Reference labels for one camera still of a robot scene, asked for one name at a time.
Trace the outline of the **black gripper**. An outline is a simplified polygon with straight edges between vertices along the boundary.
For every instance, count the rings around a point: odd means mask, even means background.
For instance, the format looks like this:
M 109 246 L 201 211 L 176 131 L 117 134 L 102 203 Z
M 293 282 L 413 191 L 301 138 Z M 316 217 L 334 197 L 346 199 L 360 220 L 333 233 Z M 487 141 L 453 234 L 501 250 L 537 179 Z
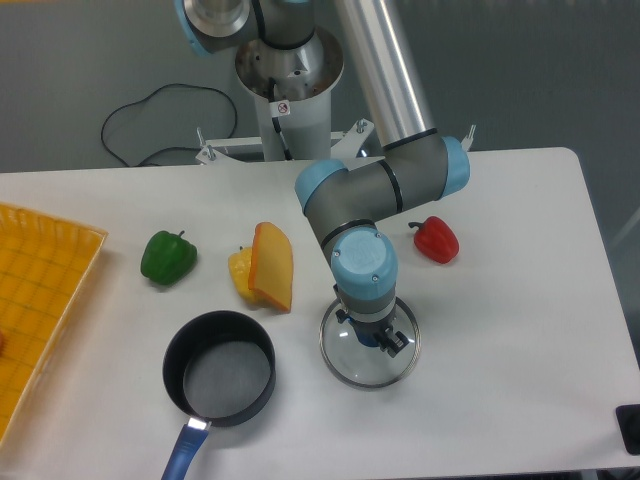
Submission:
M 346 320 L 353 328 L 358 340 L 376 340 L 378 347 L 389 357 L 395 358 L 407 346 L 407 337 L 393 329 L 395 311 L 386 315 L 383 311 L 375 314 L 360 314 L 349 311 Z

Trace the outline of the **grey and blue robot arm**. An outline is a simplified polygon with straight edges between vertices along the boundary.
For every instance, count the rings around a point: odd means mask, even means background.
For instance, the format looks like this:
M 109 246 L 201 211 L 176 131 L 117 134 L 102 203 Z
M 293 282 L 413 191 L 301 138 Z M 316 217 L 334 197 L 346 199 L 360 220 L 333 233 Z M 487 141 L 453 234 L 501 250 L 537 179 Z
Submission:
M 316 24 L 310 1 L 175 3 L 196 52 L 235 50 L 265 159 L 307 161 L 295 191 L 334 276 L 338 318 L 350 322 L 361 344 L 395 355 L 408 345 L 393 325 L 397 260 L 376 224 L 461 190 L 469 160 L 461 143 L 434 125 L 395 5 L 340 1 L 336 9 L 345 43 Z M 352 170 L 329 157 L 330 97 L 345 53 L 384 151 Z

